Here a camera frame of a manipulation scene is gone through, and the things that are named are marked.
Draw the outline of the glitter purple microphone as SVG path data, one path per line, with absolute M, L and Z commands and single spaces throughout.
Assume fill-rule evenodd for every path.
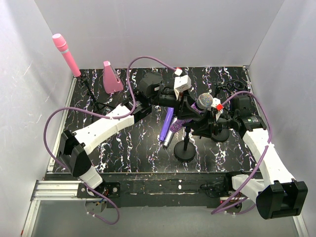
M 197 100 L 191 105 L 191 108 L 197 112 L 198 114 L 201 114 L 203 111 L 208 110 L 211 108 L 213 104 L 213 97 L 210 93 L 203 93 L 199 95 Z M 185 119 L 177 119 L 171 126 L 170 131 L 173 133 L 178 132 L 184 124 L 189 123 L 197 118 L 185 118 Z

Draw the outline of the black tripod stand with ring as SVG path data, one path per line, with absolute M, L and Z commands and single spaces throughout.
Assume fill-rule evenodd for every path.
M 214 98 L 227 99 L 231 95 L 240 91 L 247 91 L 247 85 L 239 80 L 229 80 L 227 82 L 216 82 L 214 90 L 211 92 Z

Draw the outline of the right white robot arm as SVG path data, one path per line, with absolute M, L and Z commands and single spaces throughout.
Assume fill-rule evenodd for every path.
M 256 160 L 256 166 L 249 175 L 241 171 L 226 174 L 226 189 L 233 194 L 213 213 L 229 209 L 228 202 L 237 194 L 242 194 L 254 202 L 263 219 L 298 216 L 308 187 L 305 182 L 297 181 L 281 161 L 271 142 L 272 131 L 268 121 L 251 112 L 252 97 L 254 95 L 246 91 L 229 97 L 230 109 L 226 115 L 222 114 L 224 103 L 209 93 L 201 94 L 196 101 L 202 118 L 194 124 L 194 135 L 220 142 L 226 140 L 220 137 L 224 131 L 232 128 L 239 133 Z

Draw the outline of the black tripod mic stand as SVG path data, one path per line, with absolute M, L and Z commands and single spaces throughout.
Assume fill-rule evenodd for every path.
M 89 95 L 89 97 L 92 100 L 91 104 L 92 104 L 94 113 L 100 114 L 105 108 L 114 109 L 114 106 L 97 101 L 93 91 L 91 90 L 91 88 L 89 86 L 89 82 L 87 80 L 86 75 L 80 75 L 79 77 L 76 77 L 76 79 L 80 82 L 80 84 L 82 84 L 83 86 L 86 87 L 87 94 Z

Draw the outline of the pink microphone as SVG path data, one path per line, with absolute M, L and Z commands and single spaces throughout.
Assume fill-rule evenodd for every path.
M 56 48 L 60 51 L 62 54 L 63 58 L 65 59 L 67 65 L 69 66 L 71 72 L 73 75 L 77 78 L 81 76 L 81 72 L 71 54 L 69 51 L 69 47 L 67 45 L 66 40 L 61 34 L 54 34 L 52 36 L 52 40 L 56 46 Z

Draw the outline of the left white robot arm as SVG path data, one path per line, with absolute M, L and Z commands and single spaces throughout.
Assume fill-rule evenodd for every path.
M 58 158 L 73 177 L 99 192 L 105 182 L 89 158 L 93 150 L 149 115 L 155 105 L 174 108 L 176 116 L 181 119 L 198 118 L 197 106 L 188 93 L 191 87 L 188 75 L 177 76 L 171 87 L 167 87 L 162 85 L 160 74 L 145 74 L 129 97 L 106 116 L 74 132 L 65 130 L 61 135 Z

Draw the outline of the silver microphone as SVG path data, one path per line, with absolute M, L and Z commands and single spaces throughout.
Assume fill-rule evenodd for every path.
M 172 139 L 173 139 L 174 132 L 171 131 L 171 127 L 172 127 L 172 125 L 174 124 L 174 122 L 176 122 L 176 121 L 177 121 L 177 117 L 175 117 L 175 118 L 172 120 L 172 122 L 171 122 L 171 124 L 170 124 L 170 126 L 169 126 L 169 129 L 168 129 L 168 132 L 167 132 L 167 134 L 166 134 L 165 140 L 164 140 L 164 142 L 162 143 L 162 146 L 163 146 L 165 149 L 167 149 L 167 148 L 170 146 L 170 143 L 171 143 L 171 141 L 172 141 Z

